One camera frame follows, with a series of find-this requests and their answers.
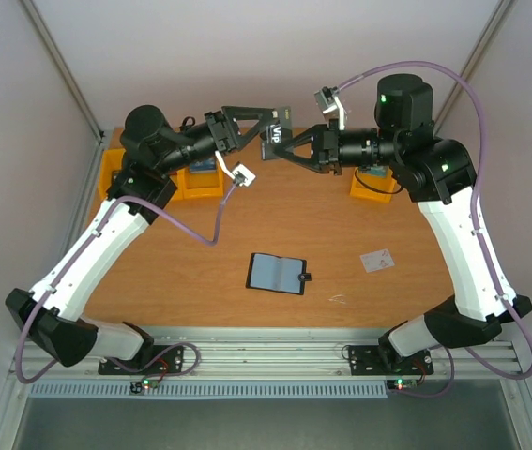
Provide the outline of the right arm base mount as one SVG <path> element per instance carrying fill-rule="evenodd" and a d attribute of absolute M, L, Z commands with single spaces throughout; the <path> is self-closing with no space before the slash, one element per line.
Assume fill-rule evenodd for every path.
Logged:
<path fill-rule="evenodd" d="M 409 357 L 383 355 L 377 345 L 346 345 L 342 357 L 347 361 L 353 376 L 406 376 L 433 375 L 433 362 L 429 351 L 420 351 Z"/>

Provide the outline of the card holder with clear sleeves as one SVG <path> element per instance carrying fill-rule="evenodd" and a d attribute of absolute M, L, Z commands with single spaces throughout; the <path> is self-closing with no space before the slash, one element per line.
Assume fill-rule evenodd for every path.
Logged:
<path fill-rule="evenodd" d="M 245 287 L 274 293 L 303 295 L 312 281 L 307 261 L 266 253 L 252 253 Z"/>

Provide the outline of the white card with red pattern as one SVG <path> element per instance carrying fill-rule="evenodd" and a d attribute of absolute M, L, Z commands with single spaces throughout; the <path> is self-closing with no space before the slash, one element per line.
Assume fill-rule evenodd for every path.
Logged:
<path fill-rule="evenodd" d="M 367 273 L 372 273 L 395 266 L 395 262 L 387 249 L 376 250 L 360 256 Z"/>

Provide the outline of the black VIP card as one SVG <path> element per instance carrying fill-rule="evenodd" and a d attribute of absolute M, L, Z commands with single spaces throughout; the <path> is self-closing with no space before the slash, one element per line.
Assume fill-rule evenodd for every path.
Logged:
<path fill-rule="evenodd" d="M 273 147 L 293 137 L 292 113 L 289 106 L 277 109 L 278 122 L 269 125 L 261 134 L 261 159 L 263 161 L 278 159 Z"/>

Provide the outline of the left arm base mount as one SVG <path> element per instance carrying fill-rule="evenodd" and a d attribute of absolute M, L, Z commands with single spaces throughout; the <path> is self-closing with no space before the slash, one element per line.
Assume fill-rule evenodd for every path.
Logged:
<path fill-rule="evenodd" d="M 183 345 L 155 345 L 146 360 L 106 359 L 104 362 L 99 362 L 98 374 L 101 376 L 160 375 L 162 373 L 177 375 L 182 372 L 184 362 Z"/>

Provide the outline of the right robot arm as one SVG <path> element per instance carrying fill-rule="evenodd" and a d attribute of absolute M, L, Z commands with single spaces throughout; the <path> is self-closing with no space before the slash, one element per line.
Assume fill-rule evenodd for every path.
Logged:
<path fill-rule="evenodd" d="M 505 323 L 519 322 L 532 302 L 503 275 L 475 197 L 477 174 L 466 148 L 434 135 L 433 89 L 414 74 L 388 75 L 377 84 L 374 128 L 347 129 L 342 118 L 276 142 L 273 152 L 316 173 L 387 166 L 399 188 L 429 223 L 441 249 L 453 294 L 440 305 L 387 331 L 378 340 L 388 373 L 413 355 L 485 344 Z"/>

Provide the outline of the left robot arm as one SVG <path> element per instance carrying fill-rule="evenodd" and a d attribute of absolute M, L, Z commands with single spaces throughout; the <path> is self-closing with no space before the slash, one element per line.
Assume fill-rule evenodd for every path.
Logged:
<path fill-rule="evenodd" d="M 55 363 L 72 367 L 86 357 L 103 357 L 133 373 L 149 370 L 154 340 L 143 329 L 92 321 L 85 305 L 124 250 L 159 217 L 176 193 L 171 174 L 189 165 L 243 149 L 280 115 L 274 109 L 224 106 L 201 124 L 187 119 L 179 129 L 154 105 L 133 109 L 120 135 L 122 167 L 107 189 L 97 215 L 63 259 L 28 290 L 15 289 L 6 306 L 21 330 L 14 355 L 23 371 L 23 350 L 33 341 Z"/>

